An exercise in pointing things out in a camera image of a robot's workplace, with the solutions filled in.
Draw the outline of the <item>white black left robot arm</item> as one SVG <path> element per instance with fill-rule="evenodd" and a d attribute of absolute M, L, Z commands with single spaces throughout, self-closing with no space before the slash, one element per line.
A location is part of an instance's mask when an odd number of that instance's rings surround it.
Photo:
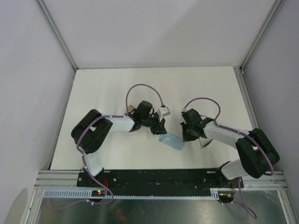
<path fill-rule="evenodd" d="M 163 105 L 155 111 L 153 105 L 145 100 L 137 107 L 130 105 L 124 115 L 103 115 L 96 109 L 90 110 L 71 131 L 84 169 L 89 172 L 87 181 L 95 187 L 103 182 L 103 166 L 98 150 L 110 132 L 134 132 L 147 127 L 153 135 L 167 134 L 164 124 L 168 115 L 170 109 L 167 106 Z"/>

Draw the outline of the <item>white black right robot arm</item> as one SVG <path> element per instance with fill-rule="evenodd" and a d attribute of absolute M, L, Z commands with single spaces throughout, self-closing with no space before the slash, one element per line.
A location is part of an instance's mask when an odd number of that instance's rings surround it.
<path fill-rule="evenodd" d="M 215 124 L 214 119 L 202 119 L 194 109 L 183 109 L 181 115 L 184 119 L 180 123 L 184 142 L 216 140 L 237 150 L 238 160 L 228 161 L 218 168 L 220 173 L 216 174 L 215 181 L 220 187 L 227 187 L 237 177 L 249 175 L 258 179 L 268 171 L 273 174 L 280 156 L 261 129 L 241 131 Z"/>

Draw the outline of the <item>map print glasses case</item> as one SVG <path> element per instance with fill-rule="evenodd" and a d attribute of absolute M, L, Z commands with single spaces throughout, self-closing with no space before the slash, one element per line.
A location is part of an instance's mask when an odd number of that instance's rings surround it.
<path fill-rule="evenodd" d="M 133 115 L 135 110 L 136 110 L 136 108 L 133 105 L 129 105 L 127 115 Z"/>

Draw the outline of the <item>light blue cleaning cloth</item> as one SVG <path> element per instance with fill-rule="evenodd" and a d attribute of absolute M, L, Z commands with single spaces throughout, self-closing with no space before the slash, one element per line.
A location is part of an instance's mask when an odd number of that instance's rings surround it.
<path fill-rule="evenodd" d="M 181 137 L 178 137 L 172 133 L 160 135 L 159 141 L 176 150 L 182 150 L 185 144 Z"/>

